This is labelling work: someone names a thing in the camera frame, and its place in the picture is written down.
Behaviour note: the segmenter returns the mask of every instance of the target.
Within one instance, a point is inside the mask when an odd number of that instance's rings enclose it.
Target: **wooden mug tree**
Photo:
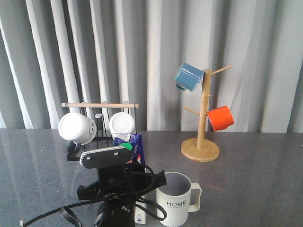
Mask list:
[[[229,69],[231,65],[226,66],[222,69],[212,72],[211,70],[204,70],[204,78],[202,82],[202,95],[201,95],[201,106],[200,113],[191,110],[187,107],[184,109],[199,115],[199,128],[198,137],[187,139],[181,144],[181,152],[184,156],[198,162],[209,162],[215,160],[219,156],[218,146],[204,138],[205,136],[205,124],[206,115],[208,111],[208,101],[210,97],[210,84],[212,75],[222,72],[223,70]]]

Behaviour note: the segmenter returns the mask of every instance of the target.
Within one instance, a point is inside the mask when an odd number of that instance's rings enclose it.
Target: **countertop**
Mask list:
[[[139,133],[145,163],[155,173],[181,172],[202,186],[201,208],[184,227],[303,226],[303,134],[207,132],[220,155],[195,162],[180,144],[196,132]],[[0,130],[0,227],[79,202],[78,186],[97,180],[95,169],[66,160],[66,145],[57,130]],[[95,148],[95,141],[86,146]],[[155,192],[147,198],[155,200]],[[73,209],[84,227],[93,225],[97,210],[98,204]],[[73,225],[57,213],[30,226]],[[148,216],[146,225],[136,226],[163,225]]]

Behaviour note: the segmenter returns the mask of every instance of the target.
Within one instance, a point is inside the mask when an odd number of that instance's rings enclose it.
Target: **white curtain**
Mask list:
[[[0,0],[0,128],[57,129],[79,111],[61,103],[85,101],[138,103],[139,130],[197,131],[182,107],[199,112],[202,88],[173,80],[185,61],[232,65],[211,84],[209,109],[227,105],[234,117],[225,131],[303,133],[302,9],[301,0]]]

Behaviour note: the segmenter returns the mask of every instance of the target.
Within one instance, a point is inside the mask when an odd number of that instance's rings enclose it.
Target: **blue mug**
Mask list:
[[[177,88],[182,91],[186,89],[193,91],[198,84],[201,82],[204,76],[204,71],[201,71],[194,66],[191,66],[187,63],[182,63],[180,66],[177,75],[175,77],[175,82]]]

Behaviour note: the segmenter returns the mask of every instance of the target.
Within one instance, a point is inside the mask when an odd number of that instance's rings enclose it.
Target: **orange mug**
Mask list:
[[[214,131],[227,129],[228,126],[234,124],[231,111],[228,106],[221,106],[207,112],[208,118]]]

